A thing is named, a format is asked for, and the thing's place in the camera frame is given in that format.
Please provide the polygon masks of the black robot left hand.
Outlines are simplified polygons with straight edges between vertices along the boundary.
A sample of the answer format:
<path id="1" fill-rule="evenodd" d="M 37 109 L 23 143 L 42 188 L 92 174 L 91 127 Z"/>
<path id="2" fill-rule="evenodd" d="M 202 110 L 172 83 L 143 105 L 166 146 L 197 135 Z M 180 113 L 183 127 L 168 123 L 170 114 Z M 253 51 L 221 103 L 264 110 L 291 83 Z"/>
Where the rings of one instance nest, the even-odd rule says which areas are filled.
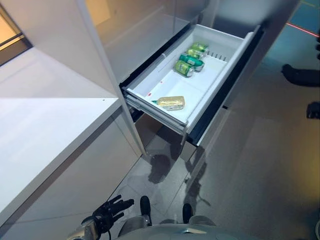
<path id="1" fill-rule="evenodd" d="M 98 232 L 100 234 L 108 232 L 114 223 L 124 216 L 124 210 L 130 208 L 134 203 L 133 199 L 123 200 L 121 195 L 117 195 L 98 207 L 92 213 Z"/>

